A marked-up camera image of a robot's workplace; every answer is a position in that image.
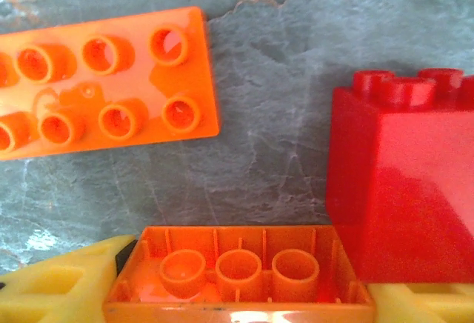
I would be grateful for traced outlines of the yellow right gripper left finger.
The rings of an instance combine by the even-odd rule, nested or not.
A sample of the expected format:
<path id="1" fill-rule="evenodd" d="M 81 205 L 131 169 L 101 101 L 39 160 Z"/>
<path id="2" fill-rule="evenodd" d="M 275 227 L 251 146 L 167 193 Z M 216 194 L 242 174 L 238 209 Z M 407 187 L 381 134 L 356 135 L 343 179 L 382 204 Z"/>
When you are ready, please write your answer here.
<path id="1" fill-rule="evenodd" d="M 116 236 L 0 275 L 0 323 L 106 323 L 102 305 L 135 244 Z"/>

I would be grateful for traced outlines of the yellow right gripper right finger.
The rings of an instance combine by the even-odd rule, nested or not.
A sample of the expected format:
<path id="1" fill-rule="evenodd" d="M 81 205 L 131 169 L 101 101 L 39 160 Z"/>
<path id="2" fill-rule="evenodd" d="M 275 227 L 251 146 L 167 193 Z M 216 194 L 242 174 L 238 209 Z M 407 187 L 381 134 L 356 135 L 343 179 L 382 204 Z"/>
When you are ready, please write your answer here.
<path id="1" fill-rule="evenodd" d="M 369 284 L 375 323 L 474 323 L 474 284 Z"/>

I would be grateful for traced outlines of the red square lego brick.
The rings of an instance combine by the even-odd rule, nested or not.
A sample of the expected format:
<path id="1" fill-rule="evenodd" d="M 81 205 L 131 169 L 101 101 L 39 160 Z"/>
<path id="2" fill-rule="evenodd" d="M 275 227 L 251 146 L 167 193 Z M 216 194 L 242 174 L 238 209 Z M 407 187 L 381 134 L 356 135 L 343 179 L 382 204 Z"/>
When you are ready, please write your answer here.
<path id="1" fill-rule="evenodd" d="M 474 283 L 474 75 L 360 70 L 333 91 L 326 207 L 367 283 Z"/>

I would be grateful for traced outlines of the orange lego brick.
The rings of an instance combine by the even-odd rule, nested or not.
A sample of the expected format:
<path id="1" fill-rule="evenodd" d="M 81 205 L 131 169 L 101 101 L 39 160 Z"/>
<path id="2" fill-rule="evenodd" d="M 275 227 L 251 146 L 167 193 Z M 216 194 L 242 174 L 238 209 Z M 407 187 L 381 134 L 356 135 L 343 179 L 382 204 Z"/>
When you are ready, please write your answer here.
<path id="1" fill-rule="evenodd" d="M 104 301 L 107 323 L 373 323 L 328 225 L 147 227 Z"/>

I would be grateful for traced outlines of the orange flat lego plate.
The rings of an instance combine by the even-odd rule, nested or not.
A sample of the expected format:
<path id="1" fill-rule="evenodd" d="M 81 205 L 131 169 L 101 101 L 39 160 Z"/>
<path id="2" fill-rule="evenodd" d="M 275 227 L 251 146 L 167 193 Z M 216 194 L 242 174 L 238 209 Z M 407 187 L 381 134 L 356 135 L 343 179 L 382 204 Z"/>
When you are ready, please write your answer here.
<path id="1" fill-rule="evenodd" d="M 205 15 L 0 35 L 0 161 L 218 135 Z"/>

